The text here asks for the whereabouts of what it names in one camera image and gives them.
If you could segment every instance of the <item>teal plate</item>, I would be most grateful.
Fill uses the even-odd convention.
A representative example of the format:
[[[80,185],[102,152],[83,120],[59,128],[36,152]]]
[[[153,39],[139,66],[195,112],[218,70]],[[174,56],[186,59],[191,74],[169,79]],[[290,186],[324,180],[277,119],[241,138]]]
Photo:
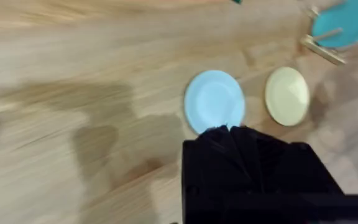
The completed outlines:
[[[323,47],[346,47],[358,42],[358,0],[346,0],[321,12],[314,20],[312,36],[325,34],[337,28],[343,32],[318,41]]]
[[[229,74],[209,70],[197,75],[185,94],[185,114],[198,134],[208,128],[239,126],[246,113],[246,101],[238,82]]]

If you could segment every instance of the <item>wood grain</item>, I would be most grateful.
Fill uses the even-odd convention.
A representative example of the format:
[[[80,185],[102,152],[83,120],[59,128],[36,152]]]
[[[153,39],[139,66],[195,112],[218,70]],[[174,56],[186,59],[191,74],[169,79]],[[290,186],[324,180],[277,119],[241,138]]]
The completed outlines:
[[[101,7],[84,2],[74,3]],[[241,84],[244,124],[310,143],[358,193],[358,62],[335,67],[300,51],[307,18],[296,0],[116,10],[0,27],[0,223],[181,222],[181,143],[195,138],[183,94],[208,69]],[[263,101],[282,65],[299,69],[313,96],[292,128]]]

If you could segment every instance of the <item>blurry object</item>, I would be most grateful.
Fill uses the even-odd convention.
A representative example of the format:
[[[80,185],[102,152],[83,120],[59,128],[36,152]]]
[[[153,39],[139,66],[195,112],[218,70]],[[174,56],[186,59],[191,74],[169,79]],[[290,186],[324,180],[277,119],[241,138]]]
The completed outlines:
[[[336,65],[358,59],[358,0],[307,8],[311,34],[301,38],[301,43]]]

